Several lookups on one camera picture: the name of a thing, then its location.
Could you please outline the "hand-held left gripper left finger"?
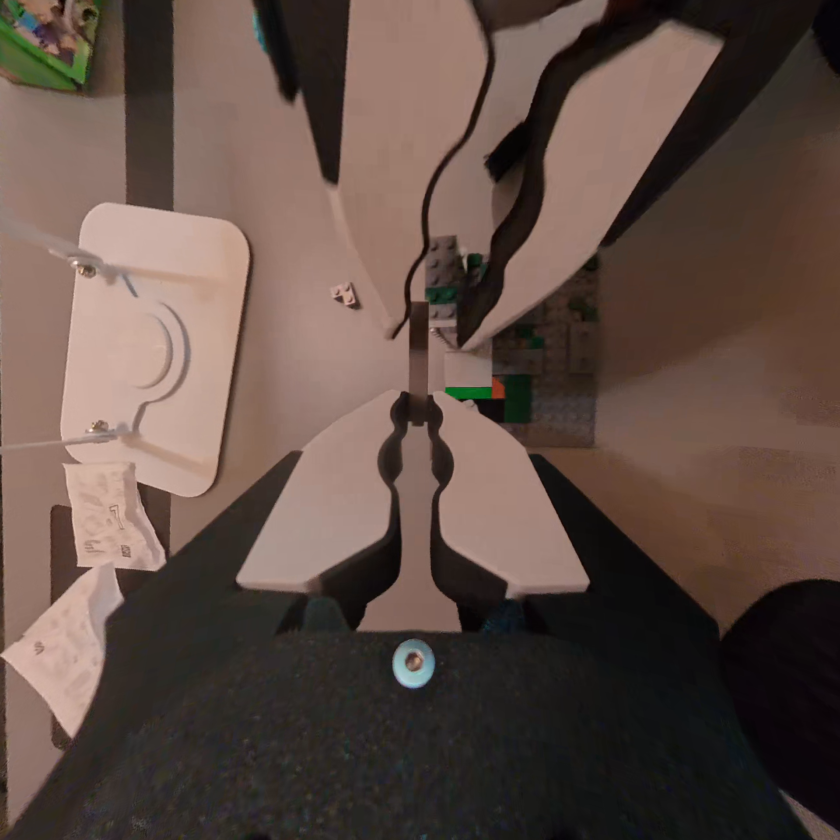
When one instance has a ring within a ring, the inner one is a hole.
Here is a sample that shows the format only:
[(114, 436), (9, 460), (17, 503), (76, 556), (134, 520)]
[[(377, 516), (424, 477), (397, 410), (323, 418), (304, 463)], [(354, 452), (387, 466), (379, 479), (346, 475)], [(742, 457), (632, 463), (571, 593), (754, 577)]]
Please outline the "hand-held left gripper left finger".
[(399, 391), (382, 393), (316, 436), (301, 450), (237, 584), (331, 598), (358, 627), (401, 570), (402, 443)]

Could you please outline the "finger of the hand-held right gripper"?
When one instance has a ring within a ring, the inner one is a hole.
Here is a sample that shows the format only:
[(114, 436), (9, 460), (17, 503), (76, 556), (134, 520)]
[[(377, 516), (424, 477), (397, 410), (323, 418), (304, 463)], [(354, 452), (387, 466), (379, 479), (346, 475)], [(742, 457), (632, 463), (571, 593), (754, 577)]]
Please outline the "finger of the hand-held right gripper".
[(589, 27), (544, 68), (521, 183), (458, 310), (473, 350), (545, 301), (602, 245), (723, 47), (676, 19)]
[(344, 68), (328, 195), (362, 309), (393, 340), (427, 251), (431, 195), (487, 93), (487, 27), (475, 2), (352, 1)]

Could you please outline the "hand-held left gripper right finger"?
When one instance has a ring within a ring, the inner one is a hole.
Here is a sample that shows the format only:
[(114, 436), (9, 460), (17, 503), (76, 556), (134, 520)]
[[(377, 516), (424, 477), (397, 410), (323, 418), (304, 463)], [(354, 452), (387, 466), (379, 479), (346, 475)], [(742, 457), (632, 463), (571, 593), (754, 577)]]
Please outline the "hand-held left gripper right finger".
[(513, 436), (444, 392), (428, 398), (428, 434), (437, 481), (430, 568), (468, 629), (508, 602), (589, 589), (560, 516)]

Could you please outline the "grey brick baseplate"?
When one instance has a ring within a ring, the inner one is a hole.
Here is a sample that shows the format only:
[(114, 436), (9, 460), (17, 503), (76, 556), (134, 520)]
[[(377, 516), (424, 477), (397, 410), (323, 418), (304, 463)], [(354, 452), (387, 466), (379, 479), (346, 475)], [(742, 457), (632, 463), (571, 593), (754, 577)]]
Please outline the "grey brick baseplate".
[(431, 328), (444, 347), (444, 392), (528, 448), (592, 447), (600, 278), (601, 257), (595, 254), (477, 350), (458, 350), (454, 327)]

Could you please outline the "tall grey pillar brick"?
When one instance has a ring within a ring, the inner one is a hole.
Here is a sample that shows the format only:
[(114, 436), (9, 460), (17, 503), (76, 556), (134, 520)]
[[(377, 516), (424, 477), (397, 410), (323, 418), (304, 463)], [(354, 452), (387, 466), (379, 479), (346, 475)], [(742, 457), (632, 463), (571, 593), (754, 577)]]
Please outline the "tall grey pillar brick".
[(415, 427), (426, 423), (428, 402), (429, 304), (413, 301), (408, 320), (408, 409)]

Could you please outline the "grey desk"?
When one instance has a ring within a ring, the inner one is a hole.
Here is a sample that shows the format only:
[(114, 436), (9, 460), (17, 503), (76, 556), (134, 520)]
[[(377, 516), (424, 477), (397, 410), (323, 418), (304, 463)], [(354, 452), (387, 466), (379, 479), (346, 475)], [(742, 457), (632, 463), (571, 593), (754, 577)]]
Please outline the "grey desk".
[[(302, 105), (283, 104), (268, 61), (246, 34), (242, 6), (181, 33), (176, 136), (185, 203), (230, 212), (254, 249), (224, 466), (204, 498), (173, 507), (173, 541), (209, 522), (249, 486), (235, 526), (215, 528), (199, 560), (244, 537), (282, 477), (274, 466), (334, 418), (387, 387), (406, 368), (364, 317), (356, 324), (322, 301), (340, 271), (327, 197)], [(758, 100), (604, 258), (604, 450), (556, 453), (631, 536), (727, 622), (782, 583), (769, 560), (735, 549), (697, 517), (767, 529), (800, 524), (801, 546), (826, 549), (838, 572), (834, 488), (770, 483), (828, 478), (838, 469), (838, 83), (802, 41)], [(519, 713), (543, 694), (530, 672), (506, 666), (490, 686), (386, 689), (360, 665), (359, 731), (344, 713), (314, 717), (338, 696), (322, 637), (294, 631), (254, 643), (235, 664), (212, 658), (206, 681), (174, 722), (185, 747), (169, 757), (168, 724), (150, 747), (106, 748), (104, 781), (83, 782), (69, 827), (47, 805), (28, 810), (25, 838), (549, 838), (565, 828), (560, 795), (576, 778), (530, 765), (504, 729), (485, 724), (492, 702)]]

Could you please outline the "white book stand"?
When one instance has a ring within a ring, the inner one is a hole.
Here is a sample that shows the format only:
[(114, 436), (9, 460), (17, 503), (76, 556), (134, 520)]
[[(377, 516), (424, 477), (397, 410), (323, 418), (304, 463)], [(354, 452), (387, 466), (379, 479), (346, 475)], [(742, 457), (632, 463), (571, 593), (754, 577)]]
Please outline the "white book stand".
[(124, 461), (174, 496), (217, 477), (250, 270), (246, 236), (215, 217), (101, 203), (77, 244), (2, 208), (2, 232), (74, 270), (58, 445)]

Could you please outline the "green toy set box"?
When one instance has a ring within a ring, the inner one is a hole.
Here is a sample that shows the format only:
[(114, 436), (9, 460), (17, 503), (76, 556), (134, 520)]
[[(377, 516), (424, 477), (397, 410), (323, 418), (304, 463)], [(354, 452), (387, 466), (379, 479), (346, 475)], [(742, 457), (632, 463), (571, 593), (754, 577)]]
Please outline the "green toy set box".
[(2, 78), (32, 88), (83, 92), (101, 11), (101, 1), (2, 1)]

